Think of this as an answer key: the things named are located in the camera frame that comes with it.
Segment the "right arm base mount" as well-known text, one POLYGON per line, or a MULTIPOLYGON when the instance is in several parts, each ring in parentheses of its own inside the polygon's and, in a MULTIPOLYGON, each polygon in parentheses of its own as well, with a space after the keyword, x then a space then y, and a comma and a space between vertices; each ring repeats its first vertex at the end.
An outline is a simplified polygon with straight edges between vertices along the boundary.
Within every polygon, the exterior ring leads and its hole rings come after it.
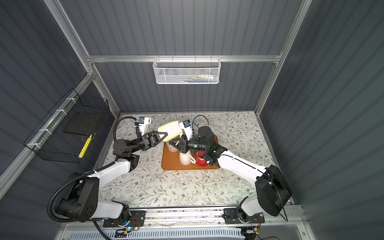
POLYGON ((238 208, 225 208, 223 210, 222 218, 227 225, 250 223, 259 225, 265 223, 263 213, 248 216, 243 210, 238 208))

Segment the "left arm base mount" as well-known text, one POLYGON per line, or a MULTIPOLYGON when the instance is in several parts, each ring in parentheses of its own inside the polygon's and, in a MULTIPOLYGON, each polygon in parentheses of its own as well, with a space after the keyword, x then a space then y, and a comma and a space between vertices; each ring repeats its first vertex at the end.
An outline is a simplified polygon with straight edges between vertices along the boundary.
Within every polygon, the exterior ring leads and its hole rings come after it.
POLYGON ((107 219, 103 223, 104 228, 128 228, 128 227, 143 227, 146 218, 146 211, 128 211, 121 214, 117 219, 107 219))

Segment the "white mug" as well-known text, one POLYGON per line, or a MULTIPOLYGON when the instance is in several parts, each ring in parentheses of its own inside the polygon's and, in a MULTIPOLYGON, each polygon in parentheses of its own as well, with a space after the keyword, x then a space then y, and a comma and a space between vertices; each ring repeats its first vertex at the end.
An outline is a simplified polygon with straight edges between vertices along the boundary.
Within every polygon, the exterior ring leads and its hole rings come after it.
POLYGON ((180 152, 179 160, 180 160, 180 163, 184 166, 187 166, 190 164, 196 164, 196 159, 193 157, 190 151, 187 151, 186 153, 180 152))

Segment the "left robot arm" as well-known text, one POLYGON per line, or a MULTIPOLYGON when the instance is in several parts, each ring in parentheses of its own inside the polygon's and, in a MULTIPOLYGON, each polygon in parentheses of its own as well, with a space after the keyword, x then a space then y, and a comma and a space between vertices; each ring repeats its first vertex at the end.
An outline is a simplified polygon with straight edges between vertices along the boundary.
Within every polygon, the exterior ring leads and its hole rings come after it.
POLYGON ((139 161, 137 151, 157 146, 168 136, 166 132, 149 132, 134 140, 115 140, 113 154, 116 159, 99 169, 84 174, 74 173, 50 198, 47 205, 49 218, 59 223, 87 222, 113 219, 122 224, 130 221, 129 206, 99 199, 99 190, 113 179, 131 172, 139 161))

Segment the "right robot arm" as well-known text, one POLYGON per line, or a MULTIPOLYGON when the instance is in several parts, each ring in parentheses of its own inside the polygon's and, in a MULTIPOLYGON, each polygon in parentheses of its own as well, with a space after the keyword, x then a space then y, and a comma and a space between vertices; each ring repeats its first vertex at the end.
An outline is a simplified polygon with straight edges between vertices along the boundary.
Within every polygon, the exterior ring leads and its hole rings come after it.
POLYGON ((198 139, 182 135, 170 140, 170 145, 183 154, 187 151, 202 152, 203 159, 209 165, 228 170, 255 187, 256 195, 244 198, 236 207, 236 216, 242 223, 250 222, 260 213, 279 216, 293 194, 278 167, 264 167, 235 155, 216 142, 209 127, 199 129, 198 139))

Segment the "light green mug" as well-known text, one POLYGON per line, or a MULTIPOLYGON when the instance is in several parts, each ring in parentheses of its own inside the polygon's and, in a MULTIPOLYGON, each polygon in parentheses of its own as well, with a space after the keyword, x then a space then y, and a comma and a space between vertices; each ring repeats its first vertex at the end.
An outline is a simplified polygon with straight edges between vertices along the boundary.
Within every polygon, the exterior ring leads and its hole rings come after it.
POLYGON ((158 132, 167 133, 167 136, 163 139, 164 142, 169 142, 177 137, 181 137, 184 133, 179 121, 169 122, 158 127, 158 132))

